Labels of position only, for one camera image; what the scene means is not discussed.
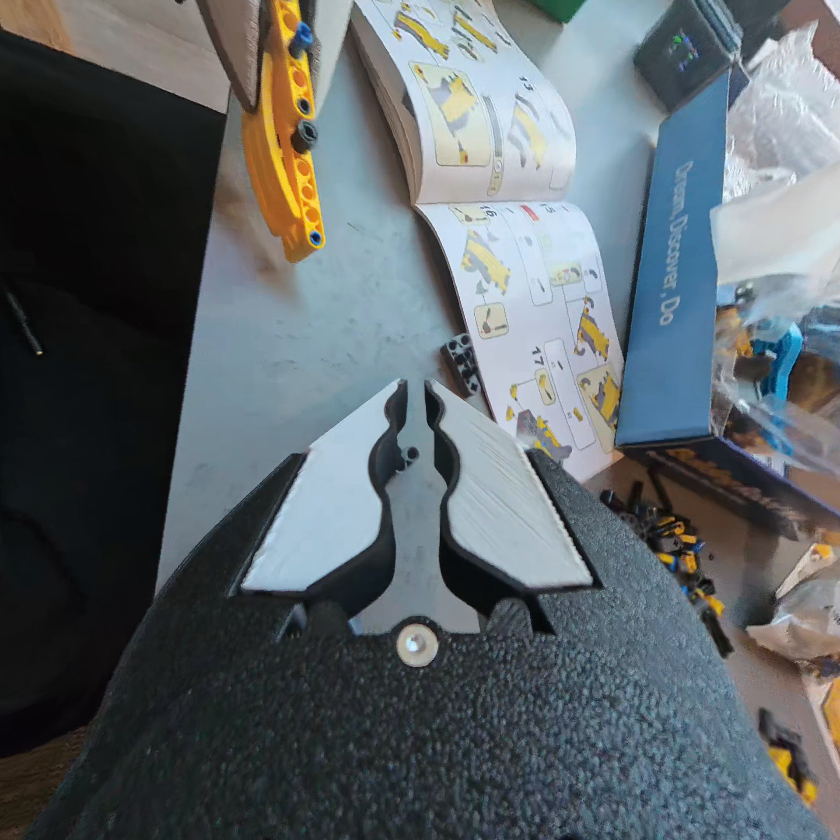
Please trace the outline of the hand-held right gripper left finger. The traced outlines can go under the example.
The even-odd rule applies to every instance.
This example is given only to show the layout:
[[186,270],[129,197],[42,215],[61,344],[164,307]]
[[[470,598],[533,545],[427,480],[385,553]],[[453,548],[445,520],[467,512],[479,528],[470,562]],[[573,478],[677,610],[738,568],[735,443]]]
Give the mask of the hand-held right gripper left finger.
[[381,389],[315,440],[255,544],[239,590],[359,614],[392,582],[396,539],[386,485],[405,468],[397,437],[407,383]]

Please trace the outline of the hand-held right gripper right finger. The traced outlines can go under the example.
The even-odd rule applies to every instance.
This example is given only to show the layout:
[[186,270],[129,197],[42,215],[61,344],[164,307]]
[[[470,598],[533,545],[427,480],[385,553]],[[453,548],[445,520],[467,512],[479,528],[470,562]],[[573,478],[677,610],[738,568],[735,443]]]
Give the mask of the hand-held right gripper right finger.
[[549,624],[539,598],[588,589],[594,577],[527,450],[436,380],[425,381],[424,401],[445,483],[444,583],[487,621],[519,602],[529,624]]

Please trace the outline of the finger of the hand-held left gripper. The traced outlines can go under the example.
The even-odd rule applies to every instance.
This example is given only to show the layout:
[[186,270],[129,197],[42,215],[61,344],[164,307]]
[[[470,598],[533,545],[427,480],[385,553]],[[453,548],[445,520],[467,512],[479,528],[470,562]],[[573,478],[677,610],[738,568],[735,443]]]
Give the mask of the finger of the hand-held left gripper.
[[343,46],[354,1],[308,1],[308,25],[313,45],[309,52],[315,100],[325,100]]
[[265,2],[198,1],[196,5],[241,108],[256,112],[267,32]]

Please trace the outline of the yellow brick assembly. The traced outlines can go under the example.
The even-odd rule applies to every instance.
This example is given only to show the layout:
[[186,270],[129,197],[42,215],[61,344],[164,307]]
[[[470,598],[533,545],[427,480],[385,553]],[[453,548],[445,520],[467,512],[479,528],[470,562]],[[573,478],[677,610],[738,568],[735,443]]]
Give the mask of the yellow brick assembly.
[[309,55],[311,27],[297,1],[261,2],[255,109],[241,118],[248,175],[287,262],[324,246],[312,150],[319,140]]

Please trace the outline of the grey desk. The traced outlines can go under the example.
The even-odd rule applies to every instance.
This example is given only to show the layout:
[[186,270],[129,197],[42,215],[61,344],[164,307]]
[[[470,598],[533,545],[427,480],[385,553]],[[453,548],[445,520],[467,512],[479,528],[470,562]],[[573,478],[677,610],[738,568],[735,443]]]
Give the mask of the grey desk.
[[[618,338],[627,346],[637,241],[664,118],[635,74],[637,44],[669,2],[585,2],[561,27],[527,2],[494,2],[508,33],[565,101],[579,143],[568,199],[595,231]],[[436,238],[411,205],[402,158],[351,33],[314,151],[327,243],[263,269],[246,237],[253,197],[230,101],[185,381],[157,587],[289,454],[301,452],[396,378],[408,383],[401,446],[419,460],[388,485],[393,588],[353,621],[378,634],[402,616],[475,631],[476,612],[440,576],[439,505],[424,381],[452,387],[439,354],[465,330]]]

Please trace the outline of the grey angled brick with pins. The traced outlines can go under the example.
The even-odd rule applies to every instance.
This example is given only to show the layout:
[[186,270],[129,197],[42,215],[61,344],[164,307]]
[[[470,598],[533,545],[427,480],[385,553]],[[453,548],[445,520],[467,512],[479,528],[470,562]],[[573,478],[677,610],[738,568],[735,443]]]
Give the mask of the grey angled brick with pins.
[[450,390],[464,399],[484,396],[474,343],[467,332],[451,337],[439,350]]

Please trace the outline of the pile of small bricks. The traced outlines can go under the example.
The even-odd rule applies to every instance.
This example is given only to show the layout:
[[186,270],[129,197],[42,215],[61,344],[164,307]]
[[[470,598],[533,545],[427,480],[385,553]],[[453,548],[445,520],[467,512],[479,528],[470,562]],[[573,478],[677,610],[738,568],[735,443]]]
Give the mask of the pile of small bricks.
[[655,503],[643,499],[642,480],[632,484],[624,499],[612,489],[603,489],[600,501],[656,555],[706,628],[719,655],[729,658],[734,647],[721,623],[725,605],[701,563],[706,544],[691,521],[674,510],[658,474],[649,470],[647,477],[656,495]]

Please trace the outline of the green plastic bin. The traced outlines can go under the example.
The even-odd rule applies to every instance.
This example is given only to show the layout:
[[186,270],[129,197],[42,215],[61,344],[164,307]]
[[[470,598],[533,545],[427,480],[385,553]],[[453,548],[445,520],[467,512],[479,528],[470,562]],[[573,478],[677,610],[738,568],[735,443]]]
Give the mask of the green plastic bin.
[[566,25],[580,11],[584,0],[532,0],[528,1],[552,21]]

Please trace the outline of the open instruction booklet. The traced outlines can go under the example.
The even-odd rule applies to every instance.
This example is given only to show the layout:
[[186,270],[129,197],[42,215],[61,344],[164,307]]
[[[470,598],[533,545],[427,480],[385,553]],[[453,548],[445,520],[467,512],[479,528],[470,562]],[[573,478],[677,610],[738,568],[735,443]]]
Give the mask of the open instruction booklet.
[[569,110],[492,2],[360,1],[351,25],[493,417],[589,480],[620,457],[623,354],[593,228],[564,200]]

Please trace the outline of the blue cardboard box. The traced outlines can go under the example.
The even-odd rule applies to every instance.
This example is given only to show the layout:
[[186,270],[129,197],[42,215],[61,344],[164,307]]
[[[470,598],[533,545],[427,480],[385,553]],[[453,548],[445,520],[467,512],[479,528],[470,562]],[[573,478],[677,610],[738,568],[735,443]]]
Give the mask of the blue cardboard box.
[[711,425],[718,293],[710,213],[722,197],[728,111],[746,85],[742,71],[726,71],[658,130],[616,443],[769,531],[827,541],[838,536],[838,502],[816,499]]

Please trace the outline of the white plastic bag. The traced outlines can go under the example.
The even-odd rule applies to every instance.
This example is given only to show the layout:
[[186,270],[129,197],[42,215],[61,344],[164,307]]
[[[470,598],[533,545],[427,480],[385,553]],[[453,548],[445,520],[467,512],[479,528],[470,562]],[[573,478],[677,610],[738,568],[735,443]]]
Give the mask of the white plastic bag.
[[801,663],[839,656],[839,560],[835,547],[814,543],[775,592],[773,615],[746,634],[772,653]]

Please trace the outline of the black yellow brick piece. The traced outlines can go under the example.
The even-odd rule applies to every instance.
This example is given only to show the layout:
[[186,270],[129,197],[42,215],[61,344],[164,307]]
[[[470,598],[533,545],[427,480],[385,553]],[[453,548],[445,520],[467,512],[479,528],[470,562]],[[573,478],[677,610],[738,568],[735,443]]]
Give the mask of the black yellow brick piece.
[[781,726],[765,707],[759,709],[758,724],[759,734],[773,764],[804,804],[812,807],[818,796],[818,783],[807,761],[802,736]]

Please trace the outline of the clear plastic bags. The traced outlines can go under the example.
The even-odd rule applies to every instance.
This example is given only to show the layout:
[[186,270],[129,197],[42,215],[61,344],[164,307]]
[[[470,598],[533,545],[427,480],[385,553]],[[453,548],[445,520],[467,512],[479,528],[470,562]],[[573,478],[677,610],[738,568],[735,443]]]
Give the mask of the clear plastic bags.
[[751,455],[838,477],[839,86],[817,26],[767,41],[729,110],[710,422]]

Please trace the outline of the black drawstring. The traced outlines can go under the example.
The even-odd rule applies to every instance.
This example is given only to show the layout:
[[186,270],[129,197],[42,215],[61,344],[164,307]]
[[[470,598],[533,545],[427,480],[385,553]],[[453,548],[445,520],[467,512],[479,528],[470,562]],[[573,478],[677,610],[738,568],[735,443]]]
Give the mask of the black drawstring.
[[36,337],[21,301],[9,288],[3,287],[2,294],[27,346],[36,358],[43,358],[45,355],[43,345]]

